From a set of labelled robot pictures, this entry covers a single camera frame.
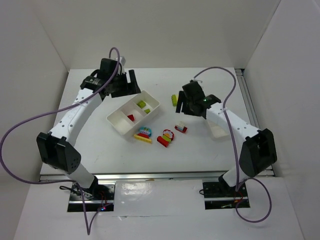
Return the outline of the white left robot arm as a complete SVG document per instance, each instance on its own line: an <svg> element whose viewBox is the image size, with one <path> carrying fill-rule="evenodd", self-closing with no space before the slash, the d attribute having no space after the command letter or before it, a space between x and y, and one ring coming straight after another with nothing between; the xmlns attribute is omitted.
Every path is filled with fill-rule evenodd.
<svg viewBox="0 0 320 240"><path fill-rule="evenodd" d="M111 192L82 165L75 144L83 126L107 96L117 98L140 93L135 72L125 73L124 64L123 56L103 58L100 68L82 81L74 107L49 132L41 132L36 138L42 162L64 173L69 180L78 183L79 190L93 198L109 198Z"/></svg>

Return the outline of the aluminium side rail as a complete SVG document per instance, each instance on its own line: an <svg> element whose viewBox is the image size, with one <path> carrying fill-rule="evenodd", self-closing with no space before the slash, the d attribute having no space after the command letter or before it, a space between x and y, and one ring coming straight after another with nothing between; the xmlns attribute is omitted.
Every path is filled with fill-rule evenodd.
<svg viewBox="0 0 320 240"><path fill-rule="evenodd" d="M235 69L235 74L238 80L238 84L242 93L242 97L244 100L244 104L246 107L246 110L248 112L248 117L249 117L249 121L250 123L257 127L260 128L258 119L257 119L257 115L256 115L256 111L252 102L252 98L248 89L248 85L246 83L245 77L244 77L244 69L242 68L236 68Z"/></svg>

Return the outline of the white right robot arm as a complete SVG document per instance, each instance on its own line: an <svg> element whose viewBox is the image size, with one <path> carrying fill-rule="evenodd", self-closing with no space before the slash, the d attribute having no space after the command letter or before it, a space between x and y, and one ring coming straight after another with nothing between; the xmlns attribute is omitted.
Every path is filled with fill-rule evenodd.
<svg viewBox="0 0 320 240"><path fill-rule="evenodd" d="M213 94L205 95L196 81L182 86L176 106L177 113L203 117L229 133L236 155L235 166L218 178L223 191L236 190L277 160L274 135L241 119Z"/></svg>

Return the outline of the green lego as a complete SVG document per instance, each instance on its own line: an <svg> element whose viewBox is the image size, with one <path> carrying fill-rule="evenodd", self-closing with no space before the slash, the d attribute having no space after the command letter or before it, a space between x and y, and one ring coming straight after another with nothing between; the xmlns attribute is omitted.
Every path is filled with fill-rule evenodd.
<svg viewBox="0 0 320 240"><path fill-rule="evenodd" d="M165 140L165 141L167 141L168 143L170 143L171 141L172 141L172 139L171 138L169 138L167 135L163 135L162 136L162 138Z"/></svg>

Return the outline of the red curved lego brick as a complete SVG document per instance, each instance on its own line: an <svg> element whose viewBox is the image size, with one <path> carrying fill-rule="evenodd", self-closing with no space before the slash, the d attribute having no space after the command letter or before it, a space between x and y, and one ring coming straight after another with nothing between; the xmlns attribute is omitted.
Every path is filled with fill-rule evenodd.
<svg viewBox="0 0 320 240"><path fill-rule="evenodd" d="M187 127L181 127L181 126L179 126L179 125L175 125L174 126L174 128L178 131L178 132L180 132L180 133L183 133L183 134L185 134L186 132L187 132Z"/></svg>

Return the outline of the yellow flat lego plate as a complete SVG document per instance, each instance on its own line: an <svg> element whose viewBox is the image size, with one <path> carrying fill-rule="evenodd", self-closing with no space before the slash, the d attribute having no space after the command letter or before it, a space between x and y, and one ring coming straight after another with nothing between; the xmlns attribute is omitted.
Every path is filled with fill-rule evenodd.
<svg viewBox="0 0 320 240"><path fill-rule="evenodd" d="M151 144L153 141L149 137L141 136L138 134L134 134L133 137L139 141Z"/></svg>

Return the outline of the white sorting tray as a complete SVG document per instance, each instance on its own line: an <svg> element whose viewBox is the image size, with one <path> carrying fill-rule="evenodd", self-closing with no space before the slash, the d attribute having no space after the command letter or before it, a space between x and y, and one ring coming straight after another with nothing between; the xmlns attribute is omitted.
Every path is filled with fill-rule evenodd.
<svg viewBox="0 0 320 240"><path fill-rule="evenodd" d="M137 106L139 101L144 101L146 107L139 108ZM147 126L147 123L159 113L160 105L157 99L143 90L109 114L106 119L121 137L127 139L132 137L141 127ZM149 114L144 112L146 109L150 109ZM134 115L135 121L131 121L127 115Z"/></svg>
<svg viewBox="0 0 320 240"><path fill-rule="evenodd" d="M229 139L229 134L214 122L206 119L205 121L208 134L213 141L225 141Z"/></svg>

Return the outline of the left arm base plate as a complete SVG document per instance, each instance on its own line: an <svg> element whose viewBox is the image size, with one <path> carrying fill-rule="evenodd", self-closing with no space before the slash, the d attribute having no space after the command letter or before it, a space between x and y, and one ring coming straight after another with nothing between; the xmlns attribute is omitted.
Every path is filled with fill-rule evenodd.
<svg viewBox="0 0 320 240"><path fill-rule="evenodd" d="M96 212L98 208L101 208L102 212L114 211L114 196L116 184L114 182L107 182L104 184L109 189L108 196L104 195L101 191L98 196L92 196L84 192L84 202L87 212ZM83 201L80 190L73 184L71 187L60 186L60 190L67 191L69 193L69 200L67 206L68 213L80 213L83 212Z"/></svg>

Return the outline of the red sloped lego brick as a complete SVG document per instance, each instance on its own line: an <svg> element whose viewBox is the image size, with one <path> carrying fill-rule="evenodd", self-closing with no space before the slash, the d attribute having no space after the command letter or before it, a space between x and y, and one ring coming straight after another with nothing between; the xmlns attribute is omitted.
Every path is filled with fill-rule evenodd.
<svg viewBox="0 0 320 240"><path fill-rule="evenodd" d="M149 135L144 134L144 133L138 133L137 135L142 137L142 138L145 138L145 139L149 139L150 138Z"/></svg>

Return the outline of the red base lego brick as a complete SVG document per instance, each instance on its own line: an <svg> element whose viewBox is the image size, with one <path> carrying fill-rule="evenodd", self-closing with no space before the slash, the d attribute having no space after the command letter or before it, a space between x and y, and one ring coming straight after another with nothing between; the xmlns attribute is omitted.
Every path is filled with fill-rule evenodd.
<svg viewBox="0 0 320 240"><path fill-rule="evenodd" d="M162 138L162 136L158 136L156 140L157 140L162 146L164 146L165 148L167 148L171 142L169 143L169 142L165 141L165 140Z"/></svg>

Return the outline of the green square lego brick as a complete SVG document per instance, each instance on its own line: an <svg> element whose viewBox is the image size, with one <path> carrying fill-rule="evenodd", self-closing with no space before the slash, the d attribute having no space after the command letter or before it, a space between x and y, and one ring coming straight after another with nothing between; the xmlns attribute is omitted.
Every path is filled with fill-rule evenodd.
<svg viewBox="0 0 320 240"><path fill-rule="evenodd" d="M146 103L145 103L143 100L141 100L141 101L139 101L139 102L137 103L137 106L138 106L139 108L143 109L144 107L146 107Z"/></svg>

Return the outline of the small red lego brick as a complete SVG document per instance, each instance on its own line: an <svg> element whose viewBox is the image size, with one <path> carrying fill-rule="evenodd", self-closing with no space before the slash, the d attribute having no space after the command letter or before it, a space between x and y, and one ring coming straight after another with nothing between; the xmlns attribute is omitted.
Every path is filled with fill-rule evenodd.
<svg viewBox="0 0 320 240"><path fill-rule="evenodd" d="M134 121L136 120L133 114L127 115L127 117L128 117L132 122L134 122Z"/></svg>

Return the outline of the teal frog lego brick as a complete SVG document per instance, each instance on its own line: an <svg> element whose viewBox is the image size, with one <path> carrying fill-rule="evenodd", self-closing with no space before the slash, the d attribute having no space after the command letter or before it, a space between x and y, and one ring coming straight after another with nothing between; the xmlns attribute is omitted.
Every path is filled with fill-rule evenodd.
<svg viewBox="0 0 320 240"><path fill-rule="evenodd" d="M149 127L141 127L139 129L139 133L144 134L144 135L148 135L149 137L152 136L152 130Z"/></svg>

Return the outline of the aluminium front rail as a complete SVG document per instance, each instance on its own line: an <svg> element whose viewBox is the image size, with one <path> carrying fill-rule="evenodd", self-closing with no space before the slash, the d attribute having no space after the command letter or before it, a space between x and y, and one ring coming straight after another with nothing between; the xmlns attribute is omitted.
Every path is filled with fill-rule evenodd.
<svg viewBox="0 0 320 240"><path fill-rule="evenodd" d="M155 173L114 173L96 174L99 180L147 180L147 179L204 179L218 178L223 171L196 171L196 172L155 172ZM267 169L258 174L259 177L274 177L272 169ZM67 180L65 175L40 175L40 182Z"/></svg>

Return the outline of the flower printed lego brick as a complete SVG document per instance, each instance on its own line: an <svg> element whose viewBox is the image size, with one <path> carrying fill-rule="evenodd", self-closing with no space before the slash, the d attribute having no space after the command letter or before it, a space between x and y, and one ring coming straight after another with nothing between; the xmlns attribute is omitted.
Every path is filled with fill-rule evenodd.
<svg viewBox="0 0 320 240"><path fill-rule="evenodd" d="M162 132L162 134L163 134L164 136L166 136L167 138L171 139L171 140L173 140L174 137L175 137L174 132L171 131L171 130L169 130L169 129L165 129L165 130Z"/></svg>

